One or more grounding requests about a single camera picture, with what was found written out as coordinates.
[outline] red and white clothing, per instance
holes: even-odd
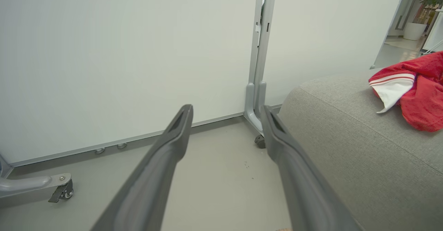
[[[399,104],[403,117],[418,130],[443,128],[443,51],[385,67],[369,79],[385,113]]]

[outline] whiteboard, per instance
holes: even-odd
[[[0,0],[8,163],[244,111],[256,0]]]
[[[267,105],[314,78],[366,70],[400,0],[275,0],[263,80]]]

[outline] gray ottoman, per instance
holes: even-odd
[[[368,86],[376,71],[294,89],[280,118],[367,231],[443,230],[443,133],[421,132]]]

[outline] caster wheel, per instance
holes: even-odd
[[[258,148],[260,149],[264,149],[266,148],[265,144],[264,144],[264,137],[262,135],[258,135],[254,142],[257,144]]]

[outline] white plant pot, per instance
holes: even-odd
[[[403,38],[414,41],[419,40],[424,32],[424,29],[426,29],[426,26],[427,25],[425,24],[406,23]]]

